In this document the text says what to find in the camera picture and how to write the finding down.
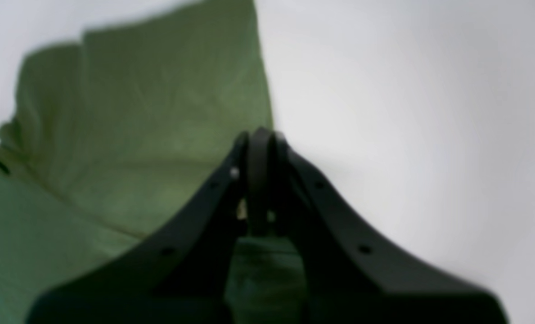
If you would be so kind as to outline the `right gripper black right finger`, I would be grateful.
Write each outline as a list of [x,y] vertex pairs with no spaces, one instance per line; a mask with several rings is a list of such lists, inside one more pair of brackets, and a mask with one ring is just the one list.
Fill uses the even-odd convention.
[[499,299],[406,252],[364,220],[280,132],[249,138],[249,225],[299,252],[305,324],[506,324]]

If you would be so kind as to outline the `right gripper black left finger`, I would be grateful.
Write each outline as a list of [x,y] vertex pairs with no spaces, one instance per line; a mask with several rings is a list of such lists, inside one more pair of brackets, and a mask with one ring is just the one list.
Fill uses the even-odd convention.
[[232,324],[224,299],[246,195],[249,134],[181,210],[114,261],[43,294],[28,324]]

